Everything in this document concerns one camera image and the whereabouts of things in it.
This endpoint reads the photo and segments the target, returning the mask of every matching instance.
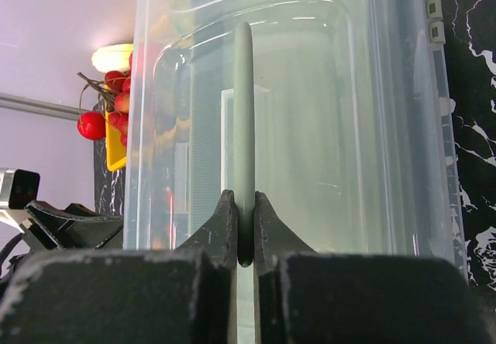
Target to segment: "clear plastic bin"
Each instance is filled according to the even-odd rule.
[[[180,245],[231,188],[240,22],[253,32],[256,189],[278,216],[319,252],[439,256],[464,271],[425,0],[139,0],[125,248]]]

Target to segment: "black cable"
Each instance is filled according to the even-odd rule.
[[[0,251],[0,268],[2,268],[3,263],[7,260],[10,253],[15,249],[17,244],[22,241],[23,233],[19,233],[17,236],[13,237]]]

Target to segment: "black marble countertop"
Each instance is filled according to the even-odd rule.
[[[496,308],[496,0],[442,0],[470,285]],[[95,207],[121,215],[126,171],[95,143]]]

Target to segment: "yellow basket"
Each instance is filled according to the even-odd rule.
[[[105,111],[105,121],[108,120],[109,112]],[[117,171],[126,166],[126,148],[121,144],[121,132],[109,125],[109,122],[105,122],[105,133],[107,168],[109,171]]]

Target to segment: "yellow bowl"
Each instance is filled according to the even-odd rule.
[[[109,125],[109,112],[105,111],[105,133],[107,135],[107,168],[117,171],[126,166],[126,148],[121,144],[121,132]]]

